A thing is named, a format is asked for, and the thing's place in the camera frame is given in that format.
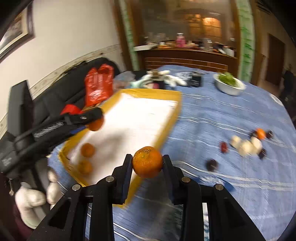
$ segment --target silver bolt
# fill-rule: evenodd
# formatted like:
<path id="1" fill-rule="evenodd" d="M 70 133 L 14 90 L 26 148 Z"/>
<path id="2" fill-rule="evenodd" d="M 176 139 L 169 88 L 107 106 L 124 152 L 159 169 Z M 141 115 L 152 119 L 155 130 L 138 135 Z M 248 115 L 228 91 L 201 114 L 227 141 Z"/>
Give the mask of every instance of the silver bolt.
<path id="1" fill-rule="evenodd" d="M 79 184 L 75 184 L 75 185 L 72 186 L 72 189 L 73 189 L 74 191 L 77 191 L 77 190 L 80 189 L 80 185 L 79 185 Z"/>
<path id="2" fill-rule="evenodd" d="M 190 178 L 189 177 L 182 177 L 182 182 L 184 182 L 184 183 L 188 183 L 188 182 L 190 182 Z"/>
<path id="3" fill-rule="evenodd" d="M 106 182 L 113 182 L 114 181 L 114 177 L 112 177 L 112 176 L 108 176 L 108 177 L 106 177 Z"/>
<path id="4" fill-rule="evenodd" d="M 219 191 L 224 189 L 223 185 L 221 185 L 221 184 L 216 184 L 215 188 Z"/>

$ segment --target orange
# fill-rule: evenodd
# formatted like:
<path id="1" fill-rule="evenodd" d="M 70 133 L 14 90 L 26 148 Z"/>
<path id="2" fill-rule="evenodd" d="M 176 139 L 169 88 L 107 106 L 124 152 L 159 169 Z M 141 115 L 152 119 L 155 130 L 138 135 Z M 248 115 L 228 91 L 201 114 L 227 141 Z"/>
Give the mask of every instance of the orange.
<path id="1" fill-rule="evenodd" d="M 90 143 L 85 143 L 80 148 L 81 155 L 83 155 L 84 157 L 92 157 L 95 151 L 95 147 Z"/>
<path id="2" fill-rule="evenodd" d="M 133 170 L 142 178 L 152 178 L 163 168 L 161 153 L 152 146 L 145 146 L 133 156 Z"/>
<path id="3" fill-rule="evenodd" d="M 98 120 L 95 120 L 95 121 L 89 123 L 88 125 L 86 125 L 86 127 L 88 129 L 90 129 L 91 131 L 97 131 L 98 129 L 100 129 L 102 127 L 103 123 L 104 123 L 104 116 L 102 116 Z"/>
<path id="4" fill-rule="evenodd" d="M 264 139 L 266 137 L 265 131 L 262 130 L 261 128 L 257 128 L 256 132 L 257 132 L 257 138 L 259 140 L 262 140 L 262 139 Z"/>
<path id="5" fill-rule="evenodd" d="M 92 164 L 88 160 L 82 160 L 78 163 L 77 165 L 77 170 L 82 174 L 82 175 L 88 175 L 92 172 Z"/>

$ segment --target wooden sideboard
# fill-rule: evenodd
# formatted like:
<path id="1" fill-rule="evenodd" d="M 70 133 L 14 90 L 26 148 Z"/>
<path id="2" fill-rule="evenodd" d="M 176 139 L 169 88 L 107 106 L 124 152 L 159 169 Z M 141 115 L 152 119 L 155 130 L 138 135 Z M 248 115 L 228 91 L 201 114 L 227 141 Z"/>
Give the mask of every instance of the wooden sideboard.
<path id="1" fill-rule="evenodd" d="M 140 67 L 156 69 L 163 65 L 181 65 L 213 72 L 229 72 L 237 77 L 238 59 L 228 55 L 190 48 L 138 51 Z"/>

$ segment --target doorway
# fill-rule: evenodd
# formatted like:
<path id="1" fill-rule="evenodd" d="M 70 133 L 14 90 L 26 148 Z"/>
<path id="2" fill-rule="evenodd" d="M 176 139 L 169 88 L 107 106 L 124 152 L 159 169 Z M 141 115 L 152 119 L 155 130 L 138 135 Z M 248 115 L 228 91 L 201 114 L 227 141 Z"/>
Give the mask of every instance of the doorway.
<path id="1" fill-rule="evenodd" d="M 265 80 L 279 85 L 284 66 L 285 44 L 269 34 L 269 55 Z"/>

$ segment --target bowl of green vegetables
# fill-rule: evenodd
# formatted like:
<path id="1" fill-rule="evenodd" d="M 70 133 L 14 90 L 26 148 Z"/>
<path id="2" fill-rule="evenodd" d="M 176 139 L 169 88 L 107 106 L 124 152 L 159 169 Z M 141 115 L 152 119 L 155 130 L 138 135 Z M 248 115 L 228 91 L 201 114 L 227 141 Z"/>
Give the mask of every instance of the bowl of green vegetables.
<path id="1" fill-rule="evenodd" d="M 225 72 L 221 74 L 214 74 L 214 79 L 216 83 L 216 87 L 229 95 L 237 96 L 241 93 L 242 90 L 246 89 L 246 85 L 234 78 L 232 74 Z"/>

